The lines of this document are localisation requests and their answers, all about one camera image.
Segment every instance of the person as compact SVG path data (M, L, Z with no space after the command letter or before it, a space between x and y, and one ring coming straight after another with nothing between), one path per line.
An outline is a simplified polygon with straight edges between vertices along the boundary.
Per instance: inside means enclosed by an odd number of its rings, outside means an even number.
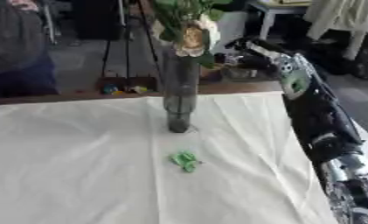
M0 0L0 97L58 93L38 12L32 0Z

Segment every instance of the dark pants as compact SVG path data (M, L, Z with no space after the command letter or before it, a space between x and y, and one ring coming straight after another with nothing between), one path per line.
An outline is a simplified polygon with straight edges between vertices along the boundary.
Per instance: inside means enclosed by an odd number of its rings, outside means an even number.
M56 95L52 59L45 53L27 68L0 73L0 97Z

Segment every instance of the green cloth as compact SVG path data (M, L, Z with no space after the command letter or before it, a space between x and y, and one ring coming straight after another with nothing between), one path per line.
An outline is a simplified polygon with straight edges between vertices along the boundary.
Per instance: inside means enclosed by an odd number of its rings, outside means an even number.
M196 165L201 163L193 153L187 150L170 155L170 159L174 164L181 166L185 172L194 172Z

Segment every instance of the tripod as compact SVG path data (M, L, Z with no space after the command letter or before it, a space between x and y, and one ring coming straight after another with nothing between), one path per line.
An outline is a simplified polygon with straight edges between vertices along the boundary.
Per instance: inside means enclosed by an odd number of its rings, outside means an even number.
M119 16L120 16L120 27L124 30L124 38L125 38L125 60L126 60L126 88L130 88L131 86L131 81L130 81L130 34L131 34L131 25L130 25L130 0L113 0L113 7L111 7L112 12L112 21L115 21L115 16L116 16L116 12L117 12L117 7L118 7L118 12L119 12ZM146 32L146 36L147 36L147 40L149 42L149 49L151 50L152 53L152 58L154 60L155 63L155 67L156 67L156 72L158 75L158 78L161 82L161 84L163 85L163 76L162 76L162 72L159 66L159 61L158 61L158 57L156 55L156 50L154 47L154 44L152 43L152 38L151 38L151 34L149 32L149 28L147 25L147 20L145 17L145 13L144 13L144 8L142 6L142 2L141 0L135 0L135 3L137 4L139 11L140 11L140 20L142 22L142 26ZM112 23L112 28L110 29L110 32L112 32L112 29L114 29L114 23ZM110 55L110 48L111 48L111 42L112 42L112 35L109 35L107 43L106 43L106 48L105 48L105 53L104 53L104 57L103 57L103 64L102 64L102 69L101 69L101 77L105 77L105 72L106 72L106 66L108 63L108 58Z

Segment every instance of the table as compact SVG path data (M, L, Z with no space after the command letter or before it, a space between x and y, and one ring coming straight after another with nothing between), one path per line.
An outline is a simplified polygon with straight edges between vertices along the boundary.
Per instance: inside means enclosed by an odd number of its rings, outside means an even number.
M281 92L200 95L183 135L165 120L160 97L0 105L0 224L336 224ZM181 150L204 163L183 173Z
M309 6L308 3L279 4L279 3L263 3L258 0L249 2L249 5L265 13L260 31L261 39L267 39L269 30L274 25L274 19L276 15L304 14Z
M224 95L237 93L255 93L281 90L278 81L262 81L262 82L221 82L199 87L201 95ZM73 102L73 101L91 101L106 99L123 99L138 98L144 96L161 96L159 93L152 94L120 94L120 95L102 95L95 92L82 94L63 94L48 96L33 96L21 98L0 98L0 105L3 104L19 104L19 103L40 103L40 102Z

